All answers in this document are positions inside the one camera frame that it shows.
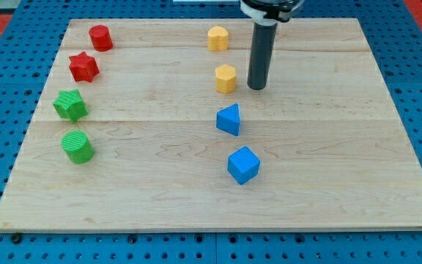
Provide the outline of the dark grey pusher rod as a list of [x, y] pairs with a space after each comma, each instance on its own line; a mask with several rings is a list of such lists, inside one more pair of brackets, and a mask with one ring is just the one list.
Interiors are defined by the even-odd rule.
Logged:
[[264, 89], [267, 85], [276, 29], [276, 23], [271, 26], [253, 24], [247, 77], [247, 85], [253, 90]]

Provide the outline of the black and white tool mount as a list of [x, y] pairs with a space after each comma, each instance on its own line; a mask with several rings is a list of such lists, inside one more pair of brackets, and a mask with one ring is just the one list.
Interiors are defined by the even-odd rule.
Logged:
[[286, 23], [303, 8], [305, 0], [240, 0], [240, 9], [261, 26]]

